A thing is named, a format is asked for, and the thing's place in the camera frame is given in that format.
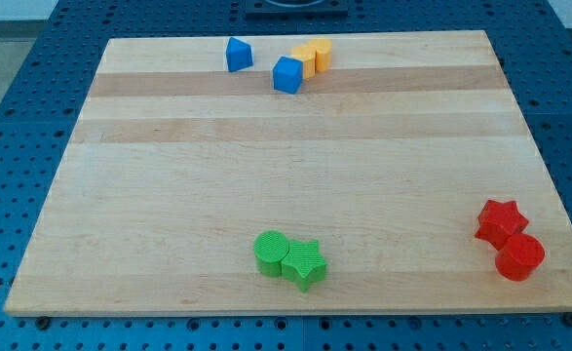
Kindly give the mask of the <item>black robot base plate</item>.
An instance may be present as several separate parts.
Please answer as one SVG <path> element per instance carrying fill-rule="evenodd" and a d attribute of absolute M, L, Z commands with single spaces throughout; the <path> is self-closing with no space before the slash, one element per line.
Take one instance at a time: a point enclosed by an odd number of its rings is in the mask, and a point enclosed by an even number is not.
<path fill-rule="evenodd" d="M 245 0 L 247 18 L 347 15 L 349 0 Z"/>

